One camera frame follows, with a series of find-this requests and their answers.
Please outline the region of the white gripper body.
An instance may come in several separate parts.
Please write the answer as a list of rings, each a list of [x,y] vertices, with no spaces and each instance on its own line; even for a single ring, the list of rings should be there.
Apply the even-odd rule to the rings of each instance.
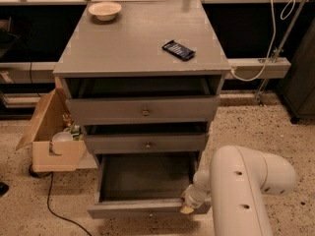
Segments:
[[[184,204],[190,208],[199,208],[210,195],[210,190],[203,190],[191,184],[184,191]]]

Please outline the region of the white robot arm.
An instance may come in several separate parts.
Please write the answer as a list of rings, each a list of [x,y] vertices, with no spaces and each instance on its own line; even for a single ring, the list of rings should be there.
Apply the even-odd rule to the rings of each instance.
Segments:
[[[297,184],[283,157],[248,147],[225,146],[208,169],[198,170],[183,193],[181,212],[212,202],[215,236],[273,236],[262,196],[284,195]]]

